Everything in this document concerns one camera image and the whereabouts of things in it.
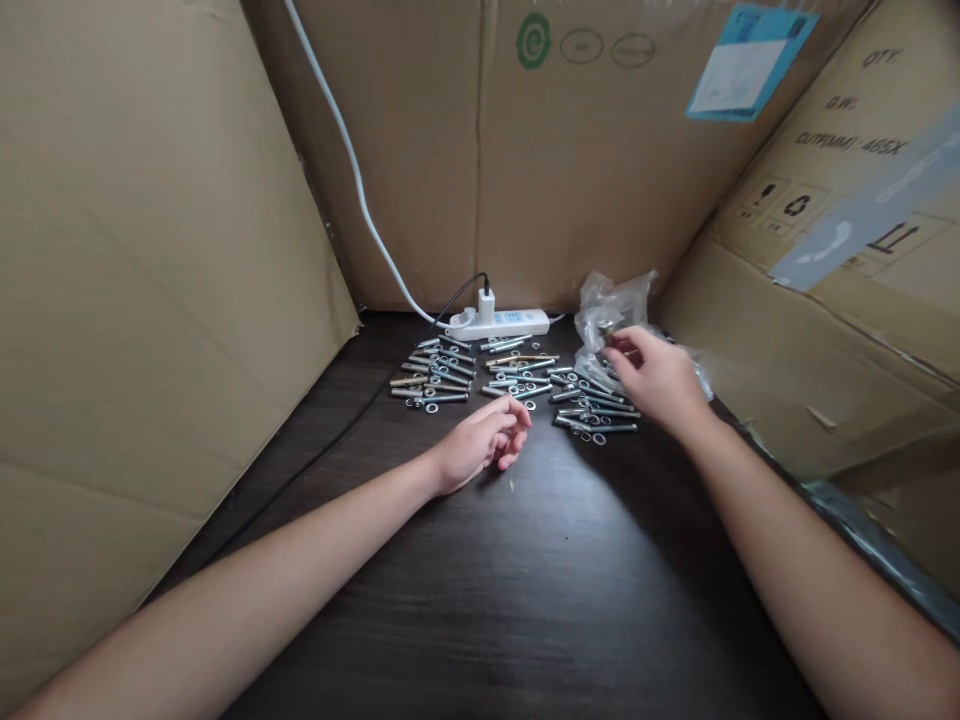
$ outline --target blue label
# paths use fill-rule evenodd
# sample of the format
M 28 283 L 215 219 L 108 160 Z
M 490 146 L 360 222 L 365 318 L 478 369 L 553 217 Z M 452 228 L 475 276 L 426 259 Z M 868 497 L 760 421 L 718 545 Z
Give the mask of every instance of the blue label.
M 819 18 L 818 13 L 784 8 L 734 7 L 687 106 L 687 117 L 756 120 Z

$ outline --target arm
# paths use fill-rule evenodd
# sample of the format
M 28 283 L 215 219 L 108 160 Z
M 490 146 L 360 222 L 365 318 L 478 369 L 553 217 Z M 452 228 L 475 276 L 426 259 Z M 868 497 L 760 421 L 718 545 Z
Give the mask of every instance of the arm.
M 686 448 L 780 636 L 834 718 L 960 716 L 960 652 L 717 418 L 686 352 L 633 327 L 607 349 Z
M 141 610 L 14 717 L 213 718 L 410 517 L 496 462 L 530 415 L 499 398 L 439 445 L 211 565 Z

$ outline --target hand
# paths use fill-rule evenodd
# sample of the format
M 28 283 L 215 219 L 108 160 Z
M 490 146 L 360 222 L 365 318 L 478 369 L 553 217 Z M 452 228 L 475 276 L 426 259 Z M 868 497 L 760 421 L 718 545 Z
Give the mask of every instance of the hand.
M 427 451 L 439 477 L 437 494 L 456 492 L 494 462 L 501 472 L 513 465 L 530 425 L 530 413 L 512 396 L 477 410 Z
M 603 352 L 638 410 L 673 435 L 713 417 L 693 360 L 682 347 L 639 325 L 615 332 L 613 343 Z

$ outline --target green circular logo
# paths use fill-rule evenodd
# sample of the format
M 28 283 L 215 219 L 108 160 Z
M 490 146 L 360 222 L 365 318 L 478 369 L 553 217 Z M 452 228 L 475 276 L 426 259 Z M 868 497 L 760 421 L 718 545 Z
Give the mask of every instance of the green circular logo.
M 540 13 L 530 13 L 517 33 L 517 57 L 527 70 L 534 70 L 550 52 L 550 23 Z

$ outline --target pile of bolts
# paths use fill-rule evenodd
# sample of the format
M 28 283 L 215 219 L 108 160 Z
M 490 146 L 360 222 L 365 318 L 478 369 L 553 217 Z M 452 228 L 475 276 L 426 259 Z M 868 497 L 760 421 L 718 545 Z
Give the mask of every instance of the pile of bolts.
M 528 410 L 536 410 L 537 404 L 532 398 L 557 387 L 558 391 L 550 395 L 550 404 L 571 403 L 573 407 L 559 408 L 554 425 L 597 445 L 605 445 L 606 436 L 611 433 L 637 432 L 636 420 L 640 419 L 640 413 L 626 397 L 607 382 L 578 373 L 572 367 L 557 367 L 559 355 L 545 352 L 524 355 L 521 348 L 532 338 L 532 335 L 490 338 L 480 345 L 480 352 L 492 356 L 482 363 L 492 377 L 480 388 L 481 394 L 500 397 L 509 393 Z M 539 351 L 540 343 L 531 343 L 530 349 Z M 425 340 L 400 366 L 412 375 L 390 381 L 391 395 L 404 398 L 407 406 L 423 408 L 430 414 L 437 412 L 442 403 L 466 402 L 478 373 L 479 358 L 467 354 L 471 351 L 469 343 L 445 335 Z M 606 360 L 601 362 L 610 380 L 616 381 L 616 373 Z M 543 375 L 536 377 L 536 370 Z

